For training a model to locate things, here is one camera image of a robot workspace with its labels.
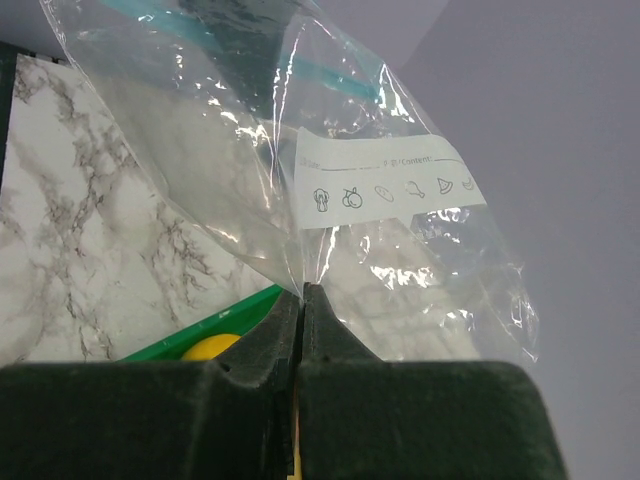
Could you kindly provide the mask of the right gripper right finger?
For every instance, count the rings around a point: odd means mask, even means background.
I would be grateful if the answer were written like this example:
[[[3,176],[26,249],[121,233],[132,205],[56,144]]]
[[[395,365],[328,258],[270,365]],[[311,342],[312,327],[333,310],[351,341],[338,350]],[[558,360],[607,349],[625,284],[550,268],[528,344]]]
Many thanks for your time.
[[[297,369],[306,479],[564,479],[543,398],[501,361],[385,362],[304,289]]]

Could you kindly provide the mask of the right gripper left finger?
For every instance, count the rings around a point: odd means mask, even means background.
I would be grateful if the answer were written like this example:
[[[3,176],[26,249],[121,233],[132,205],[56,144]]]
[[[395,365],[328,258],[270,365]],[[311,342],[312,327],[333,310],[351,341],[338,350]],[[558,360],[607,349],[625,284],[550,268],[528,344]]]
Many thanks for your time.
[[[300,302],[209,361],[1,371],[5,479],[284,479],[294,469]]]

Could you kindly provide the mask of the green plastic tray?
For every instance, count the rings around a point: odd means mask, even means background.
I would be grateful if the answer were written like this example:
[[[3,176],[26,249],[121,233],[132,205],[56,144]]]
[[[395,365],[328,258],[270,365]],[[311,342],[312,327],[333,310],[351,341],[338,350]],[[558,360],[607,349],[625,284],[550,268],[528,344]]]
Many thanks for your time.
[[[1,361],[177,359],[278,288],[162,200],[65,64],[1,48]]]

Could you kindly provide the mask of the clear zip top bag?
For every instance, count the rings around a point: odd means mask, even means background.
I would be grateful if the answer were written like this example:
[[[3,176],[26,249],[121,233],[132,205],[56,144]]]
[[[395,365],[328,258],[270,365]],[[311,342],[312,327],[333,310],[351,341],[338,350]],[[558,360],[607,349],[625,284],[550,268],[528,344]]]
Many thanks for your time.
[[[163,198],[384,360],[538,358],[539,319],[454,146],[312,1],[45,1]]]

